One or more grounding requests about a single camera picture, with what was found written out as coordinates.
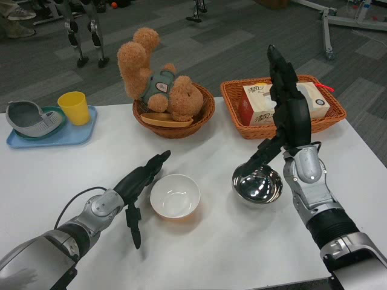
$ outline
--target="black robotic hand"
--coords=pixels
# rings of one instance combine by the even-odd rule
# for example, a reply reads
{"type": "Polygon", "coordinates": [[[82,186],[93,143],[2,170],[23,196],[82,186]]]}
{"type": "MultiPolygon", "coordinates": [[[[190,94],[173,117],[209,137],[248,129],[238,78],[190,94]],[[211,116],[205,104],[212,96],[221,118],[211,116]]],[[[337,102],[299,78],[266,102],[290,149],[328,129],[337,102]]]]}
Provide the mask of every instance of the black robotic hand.
{"type": "Polygon", "coordinates": [[[138,222],[141,220],[140,209],[136,208],[134,203],[143,189],[152,183],[156,174],[161,170],[163,163],[169,158],[171,151],[165,151],[161,155],[158,154],[151,158],[145,166],[140,166],[126,175],[117,185],[114,187],[125,205],[126,209],[126,223],[131,229],[133,242],[136,249],[141,245],[141,234],[138,229],[138,222]]]}

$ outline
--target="bowl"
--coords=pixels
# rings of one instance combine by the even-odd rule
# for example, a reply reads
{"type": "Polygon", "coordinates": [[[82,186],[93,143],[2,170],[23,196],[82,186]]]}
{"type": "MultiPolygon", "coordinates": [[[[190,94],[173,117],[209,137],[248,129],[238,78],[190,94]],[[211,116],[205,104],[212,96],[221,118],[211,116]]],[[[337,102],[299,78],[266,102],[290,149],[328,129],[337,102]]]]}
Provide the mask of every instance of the bowl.
{"type": "Polygon", "coordinates": [[[268,165],[255,169],[247,176],[242,176],[243,164],[235,169],[232,187],[251,207],[260,207],[275,202],[282,193],[282,179],[278,172],[268,165]]]}
{"type": "Polygon", "coordinates": [[[186,175],[171,174],[155,183],[151,191],[151,205],[160,216],[179,219],[190,215],[198,207],[200,189],[186,175]]]}

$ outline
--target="floor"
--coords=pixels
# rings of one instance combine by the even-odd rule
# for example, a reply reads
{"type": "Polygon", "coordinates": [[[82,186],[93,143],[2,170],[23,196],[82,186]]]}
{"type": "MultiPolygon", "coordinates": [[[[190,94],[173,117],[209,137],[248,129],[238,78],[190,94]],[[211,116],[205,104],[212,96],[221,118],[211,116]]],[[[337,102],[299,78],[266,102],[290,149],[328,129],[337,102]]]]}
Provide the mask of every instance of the floor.
{"type": "MultiPolygon", "coordinates": [[[[356,13],[346,0],[314,2],[338,8],[339,16],[356,13]]],[[[210,0],[208,14],[196,24],[184,20],[192,14],[192,6],[191,0],[136,0],[129,7],[109,8],[100,14],[105,54],[111,59],[104,69],[97,67],[86,16],[77,19],[83,52],[90,58],[84,68],[76,67],[63,22],[36,27],[37,34],[28,39],[1,39],[0,112],[10,100],[52,106],[68,91],[84,92],[94,106],[130,103],[116,54],[136,29],[147,26],[162,38],[152,67],[173,62],[180,74],[189,75],[217,97],[223,81],[267,77],[265,52],[269,44],[275,44],[298,73],[312,74],[336,90],[334,95],[347,110],[348,121],[387,165],[387,33],[359,34],[350,28],[331,27],[336,58],[327,61],[315,10],[293,3],[284,10],[269,10],[254,0],[210,0]]],[[[379,20],[384,15],[387,9],[375,5],[369,12],[369,17],[379,20]]]]}

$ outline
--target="brown wicker basket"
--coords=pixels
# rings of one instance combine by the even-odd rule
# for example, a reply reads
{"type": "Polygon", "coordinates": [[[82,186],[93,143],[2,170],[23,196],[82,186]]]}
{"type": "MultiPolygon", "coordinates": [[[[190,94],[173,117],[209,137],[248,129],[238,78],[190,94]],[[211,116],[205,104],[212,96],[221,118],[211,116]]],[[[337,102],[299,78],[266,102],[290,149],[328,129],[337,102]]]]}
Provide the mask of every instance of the brown wicker basket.
{"type": "Polygon", "coordinates": [[[204,87],[194,83],[194,85],[199,89],[199,91],[203,94],[204,104],[201,108],[200,113],[197,116],[194,116],[193,123],[188,127],[183,128],[166,128],[166,127],[158,127],[145,123],[141,119],[142,113],[148,113],[150,110],[142,101],[134,101],[133,102],[133,115],[136,120],[153,131],[155,134],[169,139],[180,139],[188,137],[192,135],[197,130],[199,130],[204,124],[211,119],[213,113],[215,112],[215,100],[213,99],[213,95],[204,87]]]}
{"type": "MultiPolygon", "coordinates": [[[[298,76],[300,82],[313,82],[320,83],[318,79],[308,75],[298,76]]],[[[273,138],[275,136],[275,125],[265,126],[244,126],[239,116],[238,106],[239,100],[242,94],[242,87],[254,85],[255,83],[272,83],[269,77],[263,77],[260,79],[248,79],[248,80],[232,80],[221,84],[221,91],[224,101],[229,109],[232,120],[239,131],[239,133],[245,139],[261,139],[261,138],[273,138]]],[[[340,103],[333,97],[333,95],[325,88],[318,87],[321,94],[327,100],[329,105],[329,111],[324,118],[312,120],[312,133],[320,132],[343,120],[346,117],[346,111],[340,105],[340,103]]]]}

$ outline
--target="metal bowl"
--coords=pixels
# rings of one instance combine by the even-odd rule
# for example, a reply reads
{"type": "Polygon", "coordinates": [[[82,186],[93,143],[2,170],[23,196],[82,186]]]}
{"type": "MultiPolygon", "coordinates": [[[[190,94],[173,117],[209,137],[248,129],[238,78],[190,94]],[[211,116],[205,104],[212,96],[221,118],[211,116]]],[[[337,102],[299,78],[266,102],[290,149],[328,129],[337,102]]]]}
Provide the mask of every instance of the metal bowl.
{"type": "Polygon", "coordinates": [[[251,174],[242,177],[244,164],[235,169],[232,176],[232,187],[251,205],[265,205],[276,201],[282,193],[282,179],[278,172],[268,165],[263,165],[251,174]]]}

